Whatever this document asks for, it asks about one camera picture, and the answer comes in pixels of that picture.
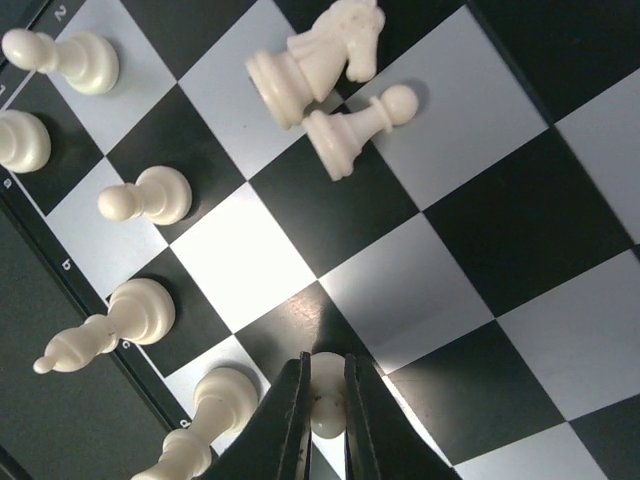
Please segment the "white knight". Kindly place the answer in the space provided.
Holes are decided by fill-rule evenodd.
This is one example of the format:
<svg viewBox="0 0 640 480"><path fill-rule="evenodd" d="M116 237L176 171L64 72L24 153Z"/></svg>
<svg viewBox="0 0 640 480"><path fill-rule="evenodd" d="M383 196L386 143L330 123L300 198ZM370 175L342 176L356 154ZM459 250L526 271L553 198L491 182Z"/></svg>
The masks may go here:
<svg viewBox="0 0 640 480"><path fill-rule="evenodd" d="M279 54L259 50L245 66L281 128L299 125L306 108L325 101L341 75L365 83L377 73L385 14L375 1L336 1L312 27L287 38Z"/></svg>

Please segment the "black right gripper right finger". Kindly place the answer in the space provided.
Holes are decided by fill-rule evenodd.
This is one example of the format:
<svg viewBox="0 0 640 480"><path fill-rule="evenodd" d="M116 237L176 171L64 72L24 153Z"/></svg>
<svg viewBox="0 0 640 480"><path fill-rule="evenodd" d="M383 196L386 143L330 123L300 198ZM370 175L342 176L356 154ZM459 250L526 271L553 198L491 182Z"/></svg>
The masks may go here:
<svg viewBox="0 0 640 480"><path fill-rule="evenodd" d="M348 354L344 376L348 479L459 477L418 435L369 359Z"/></svg>

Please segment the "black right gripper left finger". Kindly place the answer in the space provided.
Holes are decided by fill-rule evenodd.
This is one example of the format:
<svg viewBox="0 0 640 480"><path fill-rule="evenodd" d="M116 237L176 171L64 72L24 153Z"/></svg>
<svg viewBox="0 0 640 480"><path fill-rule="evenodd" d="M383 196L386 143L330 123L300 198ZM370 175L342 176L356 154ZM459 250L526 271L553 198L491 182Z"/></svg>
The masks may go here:
<svg viewBox="0 0 640 480"><path fill-rule="evenodd" d="M310 477L311 355L285 363L252 418L204 474L206 479Z"/></svg>

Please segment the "white bishop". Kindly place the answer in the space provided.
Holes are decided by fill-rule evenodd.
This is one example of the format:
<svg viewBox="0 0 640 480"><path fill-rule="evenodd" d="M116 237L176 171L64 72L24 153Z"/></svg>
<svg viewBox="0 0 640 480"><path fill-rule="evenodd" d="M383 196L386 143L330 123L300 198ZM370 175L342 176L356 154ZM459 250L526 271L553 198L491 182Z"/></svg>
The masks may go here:
<svg viewBox="0 0 640 480"><path fill-rule="evenodd" d="M167 335L175 319L174 301L159 282L128 280L112 293L106 314L91 315L82 325L56 334L33 370L38 374L75 372L96 356L112 352L121 340L154 344Z"/></svg>

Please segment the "white pawn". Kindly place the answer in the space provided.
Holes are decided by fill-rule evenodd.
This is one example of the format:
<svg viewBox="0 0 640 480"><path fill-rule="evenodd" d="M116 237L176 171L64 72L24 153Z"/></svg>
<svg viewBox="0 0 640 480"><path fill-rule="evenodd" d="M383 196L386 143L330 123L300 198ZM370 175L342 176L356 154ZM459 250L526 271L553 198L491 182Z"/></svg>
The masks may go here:
<svg viewBox="0 0 640 480"><path fill-rule="evenodd" d="M346 428L345 358L332 352L310 357L311 428L321 438L333 439Z"/></svg>
<svg viewBox="0 0 640 480"><path fill-rule="evenodd" d="M119 78L116 50L106 38L90 31L55 41L47 34L16 28L2 37L1 48L15 67L41 74L59 73L84 95L105 94Z"/></svg>
<svg viewBox="0 0 640 480"><path fill-rule="evenodd" d="M314 110L302 127L331 180L339 181L353 173L355 159L373 136L406 124L418 107L414 90L398 84L372 96L369 106L355 113L328 115Z"/></svg>
<svg viewBox="0 0 640 480"><path fill-rule="evenodd" d="M15 173L43 168L51 155L51 140L44 123L19 110L1 113L1 165Z"/></svg>
<svg viewBox="0 0 640 480"><path fill-rule="evenodd" d="M168 166L145 169L135 183L105 188L98 196L101 215L122 222L144 216L155 225L181 221L192 206L192 189L186 177Z"/></svg>

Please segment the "white piece front row two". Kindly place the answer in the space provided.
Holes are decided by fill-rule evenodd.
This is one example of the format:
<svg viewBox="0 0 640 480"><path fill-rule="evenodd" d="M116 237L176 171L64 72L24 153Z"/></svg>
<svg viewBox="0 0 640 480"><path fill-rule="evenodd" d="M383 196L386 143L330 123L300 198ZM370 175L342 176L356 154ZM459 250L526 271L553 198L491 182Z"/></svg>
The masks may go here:
<svg viewBox="0 0 640 480"><path fill-rule="evenodd" d="M258 406L258 393L242 372L211 370L196 385L195 416L186 429L170 432L157 463L136 479L193 479L212 464L210 445L221 435L244 429Z"/></svg>

